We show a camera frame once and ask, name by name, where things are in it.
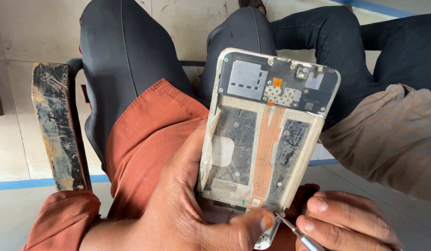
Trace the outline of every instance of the black pants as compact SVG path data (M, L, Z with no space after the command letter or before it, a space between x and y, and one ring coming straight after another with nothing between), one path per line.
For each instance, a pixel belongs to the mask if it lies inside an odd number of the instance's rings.
M84 73L93 108L85 129L104 170L110 130L141 93L166 78L207 105L217 58L228 47L270 55L276 55L276 49L316 49L317 63L335 68L342 79L324 129L389 84L431 90L431 14L360 27L355 15L342 6L295 13L272 23L257 9L239 9L208 36L207 64L197 96L169 34L134 0L92 0L81 21ZM373 76L364 50L382 51Z

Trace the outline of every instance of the person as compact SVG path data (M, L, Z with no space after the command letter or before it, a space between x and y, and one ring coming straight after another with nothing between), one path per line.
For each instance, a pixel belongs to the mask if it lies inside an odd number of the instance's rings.
M107 219L101 219L100 202L91 191L54 193L43 204L22 250L251 250L275 223L272 212L258 208L227 224L208 225L193 193L206 106L216 61L225 48L270 55L276 55L276 49L316 49L317 63L337 69L342 81L321 136L326 145L337 125L357 110L366 112L363 104L377 107L373 100L392 95L377 110L386 106L397 110L398 103L391 102L419 95L422 103L422 97L429 97L425 89L403 97L398 91L405 87L395 83L412 79L406 83L413 88L431 88L431 51L428 55L422 51L431 44L416 33L419 29L431 34L431 16L359 26L344 6L326 6L269 23L261 1L241 1L241 7L246 5L251 6L236 10L209 34L207 64L196 93L170 36L135 0L92 0L87 5L80 18L80 48L92 107L85 128L112 183L114 201ZM406 40L408 50L396 50L403 35L423 44ZM372 48L384 49L374 75L367 71L364 58L364 50ZM413 51L423 53L421 59L403 57ZM422 77L410 76L416 72ZM411 108L405 111L425 122L421 114L411 114ZM378 117L378 112L365 114ZM403 247L375 203L361 196L320 192L317 185L305 185L286 214L303 233L330 250ZM269 250L306 248L285 227L278 230Z

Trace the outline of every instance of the finger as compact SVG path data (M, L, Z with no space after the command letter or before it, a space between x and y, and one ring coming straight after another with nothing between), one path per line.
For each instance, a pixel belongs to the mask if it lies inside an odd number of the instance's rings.
M304 234L332 251L390 251L385 244L375 238L306 215L300 215L296 219L296 226Z
M307 201L307 208L314 218L343 225L391 245L398 245L400 242L395 231L376 213L318 196Z
M320 191L316 192L313 196L323 197L334 201L342 201L384 217L383 212L377 207L377 205L375 205L375 202L364 196L345 191Z
M258 208L234 217L229 224L207 226L204 238L218 250L252 250L259 237L275 223L270 210Z
M189 135L182 147L165 164L162 175L174 178L194 189L202 157L207 118Z
M296 251L309 251L308 248L301 242L299 238L296 239L295 243Z

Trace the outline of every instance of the sandal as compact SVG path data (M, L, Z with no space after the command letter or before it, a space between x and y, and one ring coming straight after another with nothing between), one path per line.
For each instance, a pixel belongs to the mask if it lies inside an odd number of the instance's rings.
M239 7L253 7L258 9L259 6L262 6L265 10L265 15L267 15L267 9L265 9L265 5L262 0L239 0Z

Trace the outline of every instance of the metal plate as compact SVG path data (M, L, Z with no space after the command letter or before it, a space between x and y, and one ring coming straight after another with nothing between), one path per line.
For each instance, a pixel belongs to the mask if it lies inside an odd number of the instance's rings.
M267 75L259 64L236 60L232 64L227 93L261 100Z

